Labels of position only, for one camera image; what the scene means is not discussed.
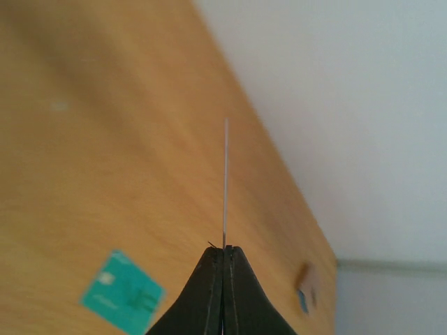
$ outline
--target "wooden surface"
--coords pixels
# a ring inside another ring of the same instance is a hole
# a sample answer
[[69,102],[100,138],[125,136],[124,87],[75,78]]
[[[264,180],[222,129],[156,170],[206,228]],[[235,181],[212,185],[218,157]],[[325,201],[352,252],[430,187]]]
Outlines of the wooden surface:
[[114,248],[158,318],[221,243],[228,116],[228,243],[300,335],[333,334],[335,257],[191,4],[3,0],[0,40],[0,333],[121,334],[78,303]]

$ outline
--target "wall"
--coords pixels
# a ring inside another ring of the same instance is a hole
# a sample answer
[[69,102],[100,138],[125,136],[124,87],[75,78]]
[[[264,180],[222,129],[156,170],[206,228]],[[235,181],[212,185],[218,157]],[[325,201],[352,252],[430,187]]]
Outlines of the wall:
[[332,334],[335,257],[188,1],[0,1],[0,41],[2,334],[121,334],[79,304],[113,249],[166,311],[222,241],[225,117],[227,242],[299,334]]
[[337,257],[447,261],[447,3],[195,2]]
[[339,335],[442,335],[447,332],[447,276],[341,270]]

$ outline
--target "green card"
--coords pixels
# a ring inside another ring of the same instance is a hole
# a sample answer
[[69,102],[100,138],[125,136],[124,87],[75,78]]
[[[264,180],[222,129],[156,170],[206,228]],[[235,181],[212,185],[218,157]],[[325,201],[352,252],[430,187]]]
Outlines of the green card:
[[121,251],[113,251],[81,304],[127,334],[142,335],[162,297],[161,286]]

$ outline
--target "thin wire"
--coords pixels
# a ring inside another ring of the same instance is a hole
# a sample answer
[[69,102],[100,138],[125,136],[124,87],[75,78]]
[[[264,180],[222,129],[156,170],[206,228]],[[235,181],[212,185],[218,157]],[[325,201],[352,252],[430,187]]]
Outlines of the thin wire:
[[223,249],[226,247],[226,212],[228,203],[228,117],[225,119],[225,179],[223,186]]

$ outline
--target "teal card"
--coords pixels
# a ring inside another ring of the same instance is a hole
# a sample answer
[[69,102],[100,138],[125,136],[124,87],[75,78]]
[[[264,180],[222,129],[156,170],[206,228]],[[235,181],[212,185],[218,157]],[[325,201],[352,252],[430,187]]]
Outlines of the teal card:
[[113,251],[81,304],[127,334],[142,335],[162,297],[161,286],[121,251]]

